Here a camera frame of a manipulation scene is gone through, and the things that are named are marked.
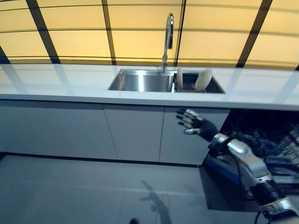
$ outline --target lower cabinet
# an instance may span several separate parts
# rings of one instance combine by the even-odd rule
[[[193,108],[220,129],[229,110]],[[184,135],[178,107],[0,100],[0,151],[202,164],[208,142]]]
[[[201,165],[208,152],[209,143],[198,135],[185,135],[178,124],[178,107],[166,107],[164,113],[160,162]],[[213,122],[219,129],[228,116],[228,109],[191,108]]]
[[[0,101],[0,151],[117,159],[101,104]]]
[[[164,107],[103,106],[118,159],[159,161]]]

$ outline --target kitchen counter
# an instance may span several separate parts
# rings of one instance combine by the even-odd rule
[[[297,71],[212,68],[225,94],[109,91],[120,69],[156,70],[157,67],[2,64],[0,99],[299,110]],[[204,69],[184,67],[183,71]]]

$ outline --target chrome faucet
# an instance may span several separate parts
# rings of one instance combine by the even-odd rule
[[[162,71],[165,72],[165,67],[167,66],[167,49],[172,48],[172,38],[173,38],[173,15],[169,13],[165,28],[165,44],[164,44],[164,54],[162,57]]]

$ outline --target stainless steel sink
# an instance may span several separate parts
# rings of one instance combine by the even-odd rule
[[[121,69],[108,89],[137,92],[194,93],[195,82],[199,73],[183,71],[184,86],[180,91],[177,90],[176,73],[177,71]],[[224,93],[224,90],[212,77],[210,84],[202,93]]]
[[[174,91],[174,73],[176,71],[162,73],[157,70],[121,69],[108,89],[138,92],[172,92]]]

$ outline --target wire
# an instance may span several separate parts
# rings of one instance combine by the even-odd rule
[[[257,221],[258,221],[258,218],[259,218],[260,214],[261,214],[261,211],[259,211],[259,212],[257,213],[256,218],[255,218],[255,220],[254,220],[254,224],[257,224]]]
[[[243,197],[243,193],[242,193],[242,185],[241,185],[241,184],[242,184],[242,179],[241,179],[241,169],[240,169],[240,165],[239,165],[237,159],[236,159],[233,155],[230,155],[230,156],[234,159],[235,164],[236,164],[236,166],[237,166],[237,170],[238,170],[238,179],[239,179],[238,191],[239,191],[239,197],[240,197],[242,200],[244,200],[244,201],[255,201],[254,198],[245,198],[245,197]]]

